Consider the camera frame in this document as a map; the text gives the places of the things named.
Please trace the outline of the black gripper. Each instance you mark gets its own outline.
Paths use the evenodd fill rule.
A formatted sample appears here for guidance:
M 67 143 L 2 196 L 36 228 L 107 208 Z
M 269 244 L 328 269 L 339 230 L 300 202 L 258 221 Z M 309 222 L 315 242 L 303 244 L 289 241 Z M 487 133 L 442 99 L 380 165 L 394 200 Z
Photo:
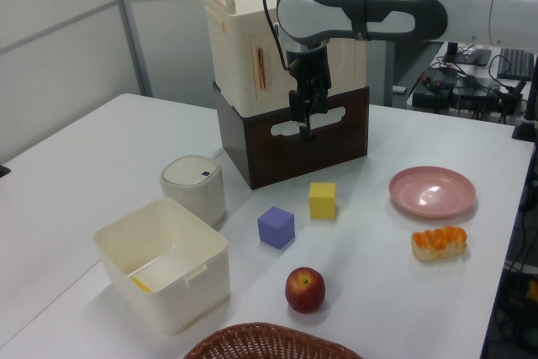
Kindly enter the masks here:
M 285 55 L 288 71 L 297 83 L 297 90 L 288 94 L 290 117 L 298 124 L 302 139 L 311 141 L 311 113 L 328 112 L 331 77 L 327 44 L 314 48 L 300 45 L 296 50 L 286 50 Z

